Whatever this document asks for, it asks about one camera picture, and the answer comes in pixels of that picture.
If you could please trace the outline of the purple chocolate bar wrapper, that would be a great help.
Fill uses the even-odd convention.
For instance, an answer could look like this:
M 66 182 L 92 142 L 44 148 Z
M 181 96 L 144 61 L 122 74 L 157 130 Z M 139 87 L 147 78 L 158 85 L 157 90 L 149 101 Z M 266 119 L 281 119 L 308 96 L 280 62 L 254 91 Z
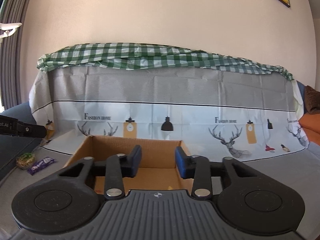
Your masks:
M 55 162 L 56 162 L 55 159 L 51 157 L 45 157 L 35 162 L 30 168 L 27 169 L 27 172 L 33 176 L 37 172 L 40 172 L 41 170 L 45 169 L 46 167 L 52 165 Z

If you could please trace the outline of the green label round snack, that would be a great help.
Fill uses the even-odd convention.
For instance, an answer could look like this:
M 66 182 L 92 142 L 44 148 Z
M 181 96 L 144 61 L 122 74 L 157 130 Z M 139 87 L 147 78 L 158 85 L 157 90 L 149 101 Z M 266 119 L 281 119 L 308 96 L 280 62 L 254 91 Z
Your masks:
M 24 153 L 16 159 L 16 166 L 22 170 L 27 170 L 36 162 L 35 154 Z

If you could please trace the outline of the brown cardboard box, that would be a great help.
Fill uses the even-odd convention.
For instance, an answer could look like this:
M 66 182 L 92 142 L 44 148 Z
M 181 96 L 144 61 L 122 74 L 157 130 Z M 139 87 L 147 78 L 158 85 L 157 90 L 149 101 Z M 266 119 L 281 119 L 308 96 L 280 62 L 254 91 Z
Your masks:
M 142 159 L 135 178 L 124 178 L 125 193 L 129 190 L 181 190 L 191 192 L 193 180 L 182 179 L 175 163 L 175 149 L 181 146 L 188 155 L 189 150 L 180 140 L 152 140 L 89 136 L 79 146 L 65 167 L 84 158 L 93 157 L 104 161 L 108 157 L 129 154 L 135 145 L 142 148 Z

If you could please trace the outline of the grey deer print sofa cover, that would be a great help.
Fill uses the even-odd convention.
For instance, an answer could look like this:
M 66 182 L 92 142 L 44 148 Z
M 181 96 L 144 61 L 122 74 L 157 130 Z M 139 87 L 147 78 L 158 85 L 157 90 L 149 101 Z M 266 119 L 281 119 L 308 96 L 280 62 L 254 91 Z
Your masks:
M 52 145 L 81 137 L 181 140 L 212 161 L 272 158 L 306 149 L 295 82 L 278 73 L 199 68 L 67 67 L 39 72 L 29 104 Z

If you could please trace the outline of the white drying rack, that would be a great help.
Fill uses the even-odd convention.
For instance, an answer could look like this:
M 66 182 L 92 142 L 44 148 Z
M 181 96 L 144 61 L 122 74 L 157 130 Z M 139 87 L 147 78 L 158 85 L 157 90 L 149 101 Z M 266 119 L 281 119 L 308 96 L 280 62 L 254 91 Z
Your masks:
M 13 35 L 21 25 L 22 23 L 0 23 L 0 30 L 3 31 L 0 39 Z

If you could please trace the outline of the green checkered cloth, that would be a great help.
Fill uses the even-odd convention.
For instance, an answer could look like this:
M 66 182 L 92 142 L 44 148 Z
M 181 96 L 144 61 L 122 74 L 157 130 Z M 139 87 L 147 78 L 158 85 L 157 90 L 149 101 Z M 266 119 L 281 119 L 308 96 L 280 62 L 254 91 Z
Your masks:
M 182 67 L 253 75 L 278 73 L 289 81 L 294 80 L 293 75 L 282 66 L 262 64 L 242 57 L 160 44 L 77 44 L 44 54 L 37 61 L 38 70 L 44 73 L 60 68 L 85 66 L 124 70 Z

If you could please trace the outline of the grey curtain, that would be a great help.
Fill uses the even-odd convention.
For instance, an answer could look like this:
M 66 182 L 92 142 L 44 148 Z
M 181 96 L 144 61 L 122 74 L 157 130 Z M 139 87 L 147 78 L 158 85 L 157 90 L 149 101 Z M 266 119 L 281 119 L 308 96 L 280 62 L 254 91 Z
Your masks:
M 29 0 L 1 0 L 2 23 L 24 23 Z M 5 109 L 21 103 L 20 52 L 23 27 L 1 40 L 1 101 Z

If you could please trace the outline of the brown blanket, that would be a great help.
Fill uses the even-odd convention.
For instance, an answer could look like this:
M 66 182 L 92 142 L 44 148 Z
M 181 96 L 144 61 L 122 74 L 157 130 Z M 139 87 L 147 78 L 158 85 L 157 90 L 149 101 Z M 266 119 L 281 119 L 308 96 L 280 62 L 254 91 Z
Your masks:
M 309 114 L 320 113 L 320 92 L 310 86 L 305 86 L 304 103 Z

